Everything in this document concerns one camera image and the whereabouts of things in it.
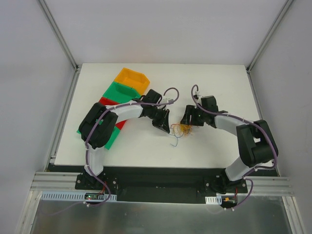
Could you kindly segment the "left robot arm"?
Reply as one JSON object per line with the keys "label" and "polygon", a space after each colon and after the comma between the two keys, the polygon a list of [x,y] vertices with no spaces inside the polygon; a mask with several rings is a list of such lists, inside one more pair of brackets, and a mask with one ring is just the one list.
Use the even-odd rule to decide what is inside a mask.
{"label": "left robot arm", "polygon": [[103,184],[103,158],[105,145],[113,135],[116,124],[133,118],[148,117],[152,125],[170,133],[169,110],[161,103],[162,95],[151,89],[147,94],[118,105],[103,105],[96,102],[78,127],[85,146],[83,178],[91,189],[97,190]]}

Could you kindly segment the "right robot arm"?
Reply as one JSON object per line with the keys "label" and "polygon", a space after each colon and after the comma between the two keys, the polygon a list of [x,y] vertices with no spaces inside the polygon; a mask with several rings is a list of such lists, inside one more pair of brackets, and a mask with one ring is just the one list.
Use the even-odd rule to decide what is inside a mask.
{"label": "right robot arm", "polygon": [[192,96],[194,105],[187,105],[181,124],[209,126],[224,130],[237,137],[238,158],[211,181],[210,188],[216,193],[225,194],[236,188],[243,178],[257,169],[273,169],[265,166],[276,161],[278,148],[265,120],[250,122],[218,109],[214,96]]}

